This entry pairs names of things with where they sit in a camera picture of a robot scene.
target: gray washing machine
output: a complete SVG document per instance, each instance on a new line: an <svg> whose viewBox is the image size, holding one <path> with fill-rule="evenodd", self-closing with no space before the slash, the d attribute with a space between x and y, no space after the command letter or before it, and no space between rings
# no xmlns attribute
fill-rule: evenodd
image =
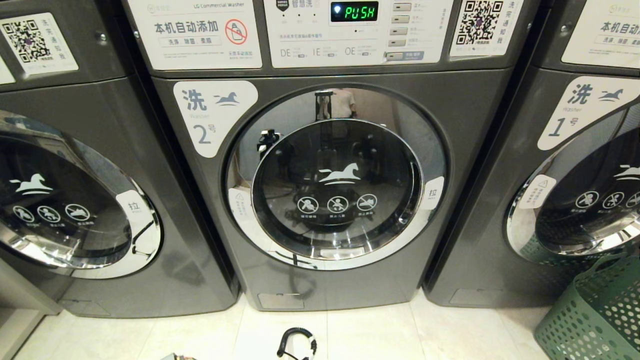
<svg viewBox="0 0 640 360"><path fill-rule="evenodd" d="M412 299L537 5L127 3L253 307Z"/></svg>
<svg viewBox="0 0 640 360"><path fill-rule="evenodd" d="M549 305L596 258L637 247L639 6L541 10L531 65L430 269L431 301Z"/></svg>
<svg viewBox="0 0 640 360"><path fill-rule="evenodd" d="M79 316L234 304L239 283L134 71L121 4L3 1L0 14L0 256Z"/></svg>

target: tile floor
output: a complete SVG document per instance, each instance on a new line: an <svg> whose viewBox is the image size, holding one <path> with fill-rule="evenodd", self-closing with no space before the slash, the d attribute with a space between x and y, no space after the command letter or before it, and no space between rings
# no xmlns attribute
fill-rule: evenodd
<svg viewBox="0 0 640 360"><path fill-rule="evenodd" d="M198 360L277 360L290 327L314 333L317 360L544 360L532 332L548 309L439 307L420 293L406 304L314 313L260 313L244 296L221 313L174 318L79 318L64 311L45 317L15 360L160 360L172 352ZM304 336L293 336L287 347L300 359L307 349Z"/></svg>

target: red prohibition sign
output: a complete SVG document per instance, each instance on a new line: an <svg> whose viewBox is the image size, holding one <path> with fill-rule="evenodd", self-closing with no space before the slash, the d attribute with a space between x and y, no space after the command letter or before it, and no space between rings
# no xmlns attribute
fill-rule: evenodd
<svg viewBox="0 0 640 360"><path fill-rule="evenodd" d="M246 41L246 26L238 19L231 19L225 25L227 39L235 45L242 45Z"/></svg>

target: digital display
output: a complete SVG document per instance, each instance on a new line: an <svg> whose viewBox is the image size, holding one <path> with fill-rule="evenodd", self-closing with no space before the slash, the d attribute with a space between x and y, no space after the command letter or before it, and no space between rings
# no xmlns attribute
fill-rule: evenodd
<svg viewBox="0 0 640 360"><path fill-rule="evenodd" d="M331 22L376 21L377 1L332 1Z"/></svg>

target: control panel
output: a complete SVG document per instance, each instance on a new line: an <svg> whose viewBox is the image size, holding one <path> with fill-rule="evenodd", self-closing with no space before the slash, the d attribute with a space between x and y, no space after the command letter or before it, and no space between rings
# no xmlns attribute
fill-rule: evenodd
<svg viewBox="0 0 640 360"><path fill-rule="evenodd" d="M274 68L436 63L453 0L265 0Z"/></svg>

